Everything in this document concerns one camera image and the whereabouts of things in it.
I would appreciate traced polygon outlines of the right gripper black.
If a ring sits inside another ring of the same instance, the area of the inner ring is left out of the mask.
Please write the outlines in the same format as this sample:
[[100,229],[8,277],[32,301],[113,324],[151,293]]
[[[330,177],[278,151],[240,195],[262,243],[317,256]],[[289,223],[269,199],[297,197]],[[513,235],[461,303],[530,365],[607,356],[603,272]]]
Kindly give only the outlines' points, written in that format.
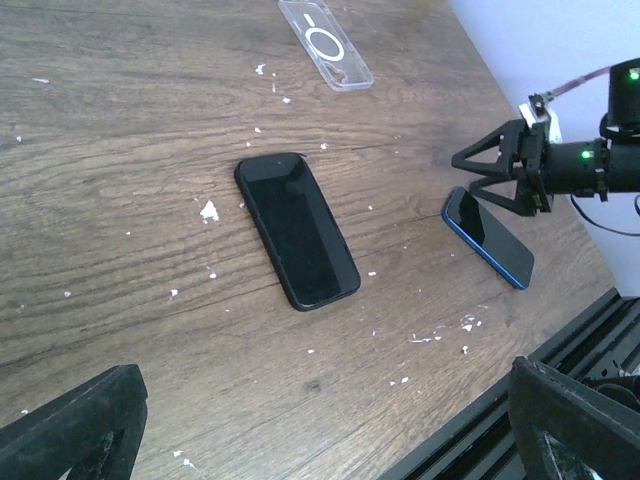
[[[513,179],[520,144],[524,177]],[[472,195],[519,216],[536,216],[537,210],[552,209],[555,195],[598,197],[606,202],[609,160],[608,142],[603,138],[552,143],[544,123],[525,127],[524,120],[510,120],[455,153],[451,166],[483,176],[469,184]],[[510,182],[515,183],[512,197],[488,190]]]

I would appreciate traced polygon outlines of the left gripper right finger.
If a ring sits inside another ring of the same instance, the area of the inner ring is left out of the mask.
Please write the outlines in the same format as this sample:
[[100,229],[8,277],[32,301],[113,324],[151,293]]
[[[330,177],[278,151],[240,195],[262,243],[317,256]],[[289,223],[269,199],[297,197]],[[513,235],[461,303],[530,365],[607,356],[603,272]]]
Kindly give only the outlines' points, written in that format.
[[529,479],[639,477],[637,375],[583,383],[518,357],[508,416]]

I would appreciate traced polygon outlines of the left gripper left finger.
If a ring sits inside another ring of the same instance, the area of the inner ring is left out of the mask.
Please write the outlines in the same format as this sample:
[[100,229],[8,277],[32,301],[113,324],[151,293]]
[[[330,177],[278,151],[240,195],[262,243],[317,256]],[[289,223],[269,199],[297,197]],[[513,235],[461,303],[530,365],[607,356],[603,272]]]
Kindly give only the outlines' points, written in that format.
[[147,398],[135,364],[91,378],[1,428],[1,477],[129,479]]

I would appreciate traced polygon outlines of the black phone case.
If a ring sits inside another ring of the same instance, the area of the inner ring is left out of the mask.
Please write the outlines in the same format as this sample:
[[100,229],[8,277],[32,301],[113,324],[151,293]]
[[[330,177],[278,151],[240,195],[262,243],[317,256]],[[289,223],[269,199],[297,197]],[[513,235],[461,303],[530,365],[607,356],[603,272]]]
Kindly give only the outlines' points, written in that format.
[[243,159],[234,179],[294,309],[318,309],[360,288],[351,251],[303,155]]

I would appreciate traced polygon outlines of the clear magsafe phone case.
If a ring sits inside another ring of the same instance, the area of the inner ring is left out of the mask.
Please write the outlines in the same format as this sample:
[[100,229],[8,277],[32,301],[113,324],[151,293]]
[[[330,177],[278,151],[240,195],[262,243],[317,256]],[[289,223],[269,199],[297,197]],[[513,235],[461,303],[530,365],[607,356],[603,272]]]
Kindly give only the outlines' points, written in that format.
[[332,90],[365,90],[373,85],[373,74],[324,1],[278,1],[277,4]]

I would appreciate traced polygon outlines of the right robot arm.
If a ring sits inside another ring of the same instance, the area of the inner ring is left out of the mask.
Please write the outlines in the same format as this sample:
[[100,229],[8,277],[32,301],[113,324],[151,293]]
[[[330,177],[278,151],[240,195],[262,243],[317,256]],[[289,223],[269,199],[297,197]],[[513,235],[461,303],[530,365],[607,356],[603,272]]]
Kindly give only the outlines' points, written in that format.
[[[608,110],[593,140],[565,142],[551,103],[609,76]],[[479,175],[469,191],[522,217],[552,210],[556,195],[608,200],[639,191],[639,60],[592,71],[551,91],[534,93],[504,123],[452,156],[451,166]]]

